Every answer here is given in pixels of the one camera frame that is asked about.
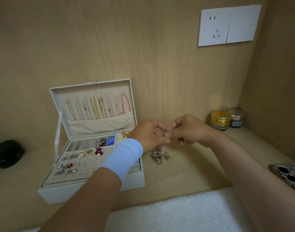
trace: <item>blue wristband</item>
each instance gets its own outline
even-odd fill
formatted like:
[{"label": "blue wristband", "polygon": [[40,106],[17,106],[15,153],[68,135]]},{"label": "blue wristband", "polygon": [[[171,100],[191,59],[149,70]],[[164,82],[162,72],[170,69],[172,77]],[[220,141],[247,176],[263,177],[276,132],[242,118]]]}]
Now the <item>blue wristband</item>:
[{"label": "blue wristband", "polygon": [[122,180],[122,184],[130,168],[143,154],[141,143],[132,138],[121,141],[100,166],[115,172]]}]

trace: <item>jewelry box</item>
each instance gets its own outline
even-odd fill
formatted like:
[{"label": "jewelry box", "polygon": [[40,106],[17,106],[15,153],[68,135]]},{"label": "jewelry box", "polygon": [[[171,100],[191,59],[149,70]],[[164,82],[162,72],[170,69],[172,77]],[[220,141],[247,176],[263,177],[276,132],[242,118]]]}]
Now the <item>jewelry box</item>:
[{"label": "jewelry box", "polygon": [[[50,89],[59,113],[55,163],[39,194],[49,203],[61,203],[99,168],[106,157],[137,125],[130,79],[54,87]],[[60,127],[68,141],[58,152]],[[130,169],[121,191],[144,187],[142,159]]]}]

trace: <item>person's left arm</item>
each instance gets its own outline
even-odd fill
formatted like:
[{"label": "person's left arm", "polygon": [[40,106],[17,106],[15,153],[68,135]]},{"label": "person's left arm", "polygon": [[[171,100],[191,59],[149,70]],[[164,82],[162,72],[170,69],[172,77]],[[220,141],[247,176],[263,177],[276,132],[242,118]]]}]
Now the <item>person's left arm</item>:
[{"label": "person's left arm", "polygon": [[142,153],[170,142],[156,128],[166,130],[158,121],[143,121],[137,125],[128,139],[113,149],[103,165],[39,231],[103,231],[113,200],[129,169]]}]

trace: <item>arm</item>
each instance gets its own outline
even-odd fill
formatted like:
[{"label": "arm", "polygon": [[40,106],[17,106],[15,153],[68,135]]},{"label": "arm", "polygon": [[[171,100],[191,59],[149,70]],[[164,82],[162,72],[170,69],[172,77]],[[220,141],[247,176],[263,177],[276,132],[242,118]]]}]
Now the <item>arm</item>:
[{"label": "arm", "polygon": [[134,128],[129,138],[114,148],[103,165],[39,231],[104,231],[113,200],[129,169],[143,152],[170,142],[156,128],[166,130],[158,121],[143,121]]},{"label": "arm", "polygon": [[295,191],[227,134],[184,115],[165,136],[212,149],[258,231],[295,231]]}]

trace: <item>person's right arm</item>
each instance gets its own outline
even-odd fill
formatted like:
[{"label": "person's right arm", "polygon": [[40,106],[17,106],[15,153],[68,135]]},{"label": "person's right arm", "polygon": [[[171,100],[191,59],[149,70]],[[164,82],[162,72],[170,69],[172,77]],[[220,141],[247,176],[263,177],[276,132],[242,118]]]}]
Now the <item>person's right arm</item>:
[{"label": "person's right arm", "polygon": [[227,134],[184,115],[167,127],[165,136],[212,149],[258,231],[295,231],[295,190]]}]

